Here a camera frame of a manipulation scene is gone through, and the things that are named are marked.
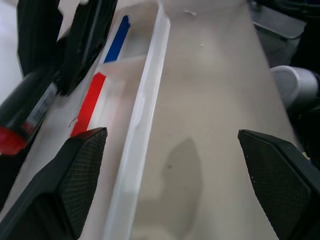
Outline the blue tape strip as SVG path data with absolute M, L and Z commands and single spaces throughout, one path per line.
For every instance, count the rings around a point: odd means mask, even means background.
M 107 52 L 107 55 L 103 63 L 109 63 L 117 60 L 130 26 L 131 25 L 129 23 L 129 16 L 125 15 L 121 20 L 121 23 L 118 27 L 118 30 L 115 34 L 115 37 L 111 43 L 111 46 Z

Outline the black marker with red cap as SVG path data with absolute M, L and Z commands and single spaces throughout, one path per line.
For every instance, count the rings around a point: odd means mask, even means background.
M 59 80 L 55 70 L 31 72 L 0 104 L 0 154 L 16 155 L 28 145 L 60 91 Z

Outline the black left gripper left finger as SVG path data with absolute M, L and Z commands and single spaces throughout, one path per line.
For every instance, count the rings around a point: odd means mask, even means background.
M 96 192 L 108 132 L 65 141 L 0 221 L 0 240 L 78 240 Z

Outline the grey flat panel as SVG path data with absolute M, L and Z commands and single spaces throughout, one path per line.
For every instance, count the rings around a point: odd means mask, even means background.
M 255 28 L 284 41 L 298 40 L 306 23 L 256 2 L 251 2 L 250 13 Z

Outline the white divided plastic tray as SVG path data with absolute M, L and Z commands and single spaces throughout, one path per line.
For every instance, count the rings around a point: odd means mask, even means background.
M 130 28 L 116 61 L 104 63 L 124 16 Z M 63 38 L 72 23 L 61 24 L 50 60 L 38 69 L 60 74 Z M 93 76 L 106 76 L 86 131 L 106 128 L 96 191 L 78 240 L 128 240 L 136 212 L 143 169 L 170 32 L 161 0 L 115 8 L 107 40 L 75 90 L 59 93 L 27 146 L 15 155 L 0 154 L 0 222 L 32 178 L 55 158 L 71 137 Z M 20 82 L 10 77 L 0 57 L 0 105 Z

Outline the black fabric pencil case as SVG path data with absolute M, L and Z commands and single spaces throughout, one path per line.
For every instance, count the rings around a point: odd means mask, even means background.
M 60 0 L 18 0 L 17 53 L 24 76 L 45 65 L 55 51 L 63 21 Z

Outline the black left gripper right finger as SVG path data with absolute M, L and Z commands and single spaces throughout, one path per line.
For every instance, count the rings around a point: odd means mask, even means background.
M 250 181 L 279 240 L 320 240 L 320 170 L 286 140 L 238 132 Z

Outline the red tape strip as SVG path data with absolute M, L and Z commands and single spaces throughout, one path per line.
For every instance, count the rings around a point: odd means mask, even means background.
M 106 76 L 101 72 L 96 73 L 89 85 L 81 108 L 78 112 L 77 122 L 75 123 L 73 130 L 70 134 L 71 137 L 85 132 L 88 129 L 91 117 L 95 110 L 99 95 L 104 85 Z

